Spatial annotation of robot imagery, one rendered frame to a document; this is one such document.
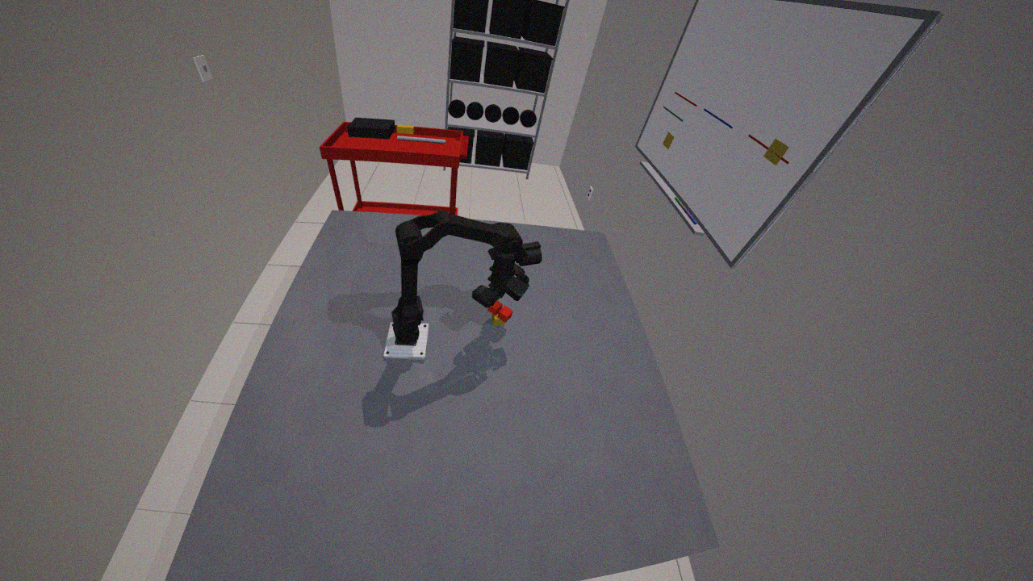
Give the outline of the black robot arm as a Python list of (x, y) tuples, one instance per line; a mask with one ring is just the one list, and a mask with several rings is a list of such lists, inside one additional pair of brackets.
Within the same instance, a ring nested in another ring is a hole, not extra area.
[[(422, 236), (422, 228), (429, 230)], [(475, 219), (467, 219), (449, 212), (436, 212), (432, 215), (418, 215), (409, 221), (401, 222), (395, 228), (399, 254), (401, 254), (401, 299), (392, 312), (392, 330), (395, 334), (395, 345), (416, 346), (418, 326), (424, 320), (422, 302), (417, 295), (418, 262), (422, 259), (424, 251), (434, 247), (443, 236), (461, 236), (472, 241), (486, 242), (494, 248), (488, 250), (493, 267), (501, 272), (512, 272), (514, 261), (521, 267), (542, 262), (540, 243), (533, 241), (523, 243), (519, 232), (511, 224), (496, 222), (486, 224)], [(500, 293), (511, 295), (514, 301), (528, 290), (529, 277), (521, 275), (503, 282)]]

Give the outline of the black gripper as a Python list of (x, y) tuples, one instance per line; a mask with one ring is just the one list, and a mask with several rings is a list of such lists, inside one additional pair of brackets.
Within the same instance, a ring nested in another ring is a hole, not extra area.
[(491, 283), (488, 284), (489, 287), (487, 288), (486, 286), (479, 286), (475, 288), (475, 290), (472, 290), (472, 299), (475, 299), (477, 302), (483, 305), (483, 307), (490, 307), (491, 305), (493, 306), (495, 301), (503, 297), (503, 294), (500, 293), (500, 288), (502, 287), (502, 284), (504, 281), (506, 281), (506, 279), (509, 280), (510, 278), (512, 278), (512, 274), (514, 274), (514, 276), (516, 277), (520, 277), (521, 275), (525, 275), (526, 273), (525, 270), (519, 267), (516, 264), (514, 264), (512, 272), (508, 273), (501, 273), (497, 271), (493, 267), (493, 265), (490, 267), (489, 270), (491, 270), (491, 276), (488, 276), (487, 279), (488, 281), (491, 281)]

